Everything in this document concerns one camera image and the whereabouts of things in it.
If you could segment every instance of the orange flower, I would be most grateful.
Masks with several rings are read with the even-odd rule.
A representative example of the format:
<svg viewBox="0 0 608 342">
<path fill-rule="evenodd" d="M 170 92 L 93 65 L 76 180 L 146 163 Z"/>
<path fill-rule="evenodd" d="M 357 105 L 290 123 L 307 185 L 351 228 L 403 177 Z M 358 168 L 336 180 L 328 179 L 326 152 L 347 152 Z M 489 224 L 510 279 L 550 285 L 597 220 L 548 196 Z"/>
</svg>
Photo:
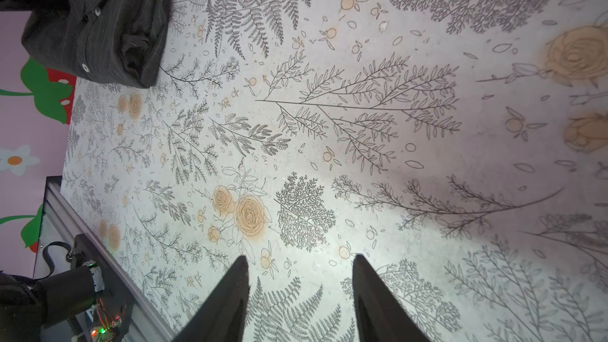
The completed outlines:
<svg viewBox="0 0 608 342">
<path fill-rule="evenodd" d="M 232 194 L 225 186 L 218 186 L 213 191 L 213 208 L 219 213 L 219 217 L 224 219 L 227 214 L 234 211 L 234 201 Z"/>
<path fill-rule="evenodd" d="M 608 73 L 608 29 L 580 27 L 549 43 L 547 68 L 570 79 L 595 79 Z"/>
<path fill-rule="evenodd" d="M 118 112 L 125 112 L 129 109 L 129 101 L 126 99 L 126 96 L 121 95 L 118 97 Z"/>
<path fill-rule="evenodd" d="M 131 102 L 129 103 L 129 114 L 131 118 L 139 118 L 139 114 L 142 112 L 143 97 L 139 92 L 131 94 Z"/>
<path fill-rule="evenodd" d="M 574 118 L 566 128 L 564 142 L 574 150 L 586 153 L 608 146 L 608 117 L 598 113 Z"/>
<path fill-rule="evenodd" d="M 219 237 L 220 234 L 218 228 L 216 226 L 209 227 L 209 230 L 207 231 L 207 238 L 209 238 L 209 241 L 215 243 L 219 240 Z"/>
<path fill-rule="evenodd" d="M 264 228 L 265 210 L 262 201 L 254 195 L 242 196 L 237 203 L 235 221 L 243 234 L 254 236 Z"/>
<path fill-rule="evenodd" d="M 110 249 L 116 251 L 120 247 L 120 229 L 117 225 L 110 226 Z"/>
<path fill-rule="evenodd" d="M 99 222 L 99 237 L 102 239 L 105 239 L 105 237 L 108 235 L 108 223 L 106 222 L 105 219 L 102 219 Z"/>
</svg>

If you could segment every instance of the black pinstriped shirt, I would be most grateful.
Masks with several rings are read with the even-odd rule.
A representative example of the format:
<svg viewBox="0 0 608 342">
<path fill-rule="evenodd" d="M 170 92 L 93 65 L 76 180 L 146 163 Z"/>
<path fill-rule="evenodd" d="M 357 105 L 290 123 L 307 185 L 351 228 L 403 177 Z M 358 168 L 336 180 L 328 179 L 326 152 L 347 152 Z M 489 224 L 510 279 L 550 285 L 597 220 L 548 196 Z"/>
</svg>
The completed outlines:
<svg viewBox="0 0 608 342">
<path fill-rule="evenodd" d="M 170 0 L 34 1 L 21 42 L 36 61 L 104 84 L 155 84 Z"/>
</svg>

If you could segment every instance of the folded shirt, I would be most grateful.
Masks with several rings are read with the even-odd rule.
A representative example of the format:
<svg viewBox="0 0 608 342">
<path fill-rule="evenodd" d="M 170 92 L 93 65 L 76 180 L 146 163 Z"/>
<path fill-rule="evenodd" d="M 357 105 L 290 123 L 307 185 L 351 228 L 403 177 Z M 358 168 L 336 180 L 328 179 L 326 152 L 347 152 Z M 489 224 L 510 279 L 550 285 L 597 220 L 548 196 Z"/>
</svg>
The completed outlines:
<svg viewBox="0 0 608 342">
<path fill-rule="evenodd" d="M 34 0 L 21 43 L 45 67 L 103 84 L 155 84 L 170 0 Z"/>
</svg>

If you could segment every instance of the white daisy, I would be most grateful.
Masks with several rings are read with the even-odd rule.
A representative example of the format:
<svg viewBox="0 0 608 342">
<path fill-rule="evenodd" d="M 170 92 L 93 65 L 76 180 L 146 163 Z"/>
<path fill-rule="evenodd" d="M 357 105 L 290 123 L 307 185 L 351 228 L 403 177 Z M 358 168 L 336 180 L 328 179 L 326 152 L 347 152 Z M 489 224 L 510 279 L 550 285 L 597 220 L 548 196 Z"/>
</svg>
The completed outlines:
<svg viewBox="0 0 608 342">
<path fill-rule="evenodd" d="M 40 159 L 30 156 L 30 146 L 21 146 L 16 150 L 0 149 L 0 172 L 9 169 L 17 176 L 22 176 L 28 166 L 40 163 Z"/>
</svg>

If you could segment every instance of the table surface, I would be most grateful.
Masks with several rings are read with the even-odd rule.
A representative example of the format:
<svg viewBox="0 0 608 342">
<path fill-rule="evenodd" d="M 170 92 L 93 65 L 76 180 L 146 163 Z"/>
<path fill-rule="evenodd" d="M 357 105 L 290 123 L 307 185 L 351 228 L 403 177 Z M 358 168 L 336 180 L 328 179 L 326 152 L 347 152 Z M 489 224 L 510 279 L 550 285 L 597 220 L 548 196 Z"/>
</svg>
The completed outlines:
<svg viewBox="0 0 608 342">
<path fill-rule="evenodd" d="M 62 194 L 179 331 L 356 338 L 364 254 L 434 341 L 606 341 L 606 0 L 172 0 L 157 85 L 80 79 Z"/>
</svg>

